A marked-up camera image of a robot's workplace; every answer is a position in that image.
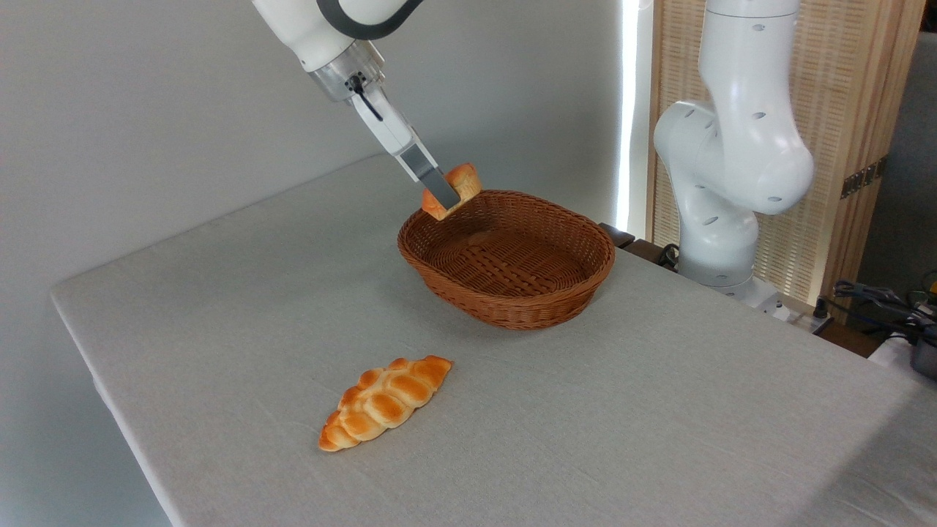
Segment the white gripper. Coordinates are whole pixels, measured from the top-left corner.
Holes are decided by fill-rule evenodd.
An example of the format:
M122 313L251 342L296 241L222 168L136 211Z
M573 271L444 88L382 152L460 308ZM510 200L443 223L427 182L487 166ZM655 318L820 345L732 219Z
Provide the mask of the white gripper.
M398 157L407 173L421 183L445 210L460 203L461 197L444 178L428 150L419 143L419 137L408 120L388 100L381 84L368 84L351 98L351 102L384 149Z

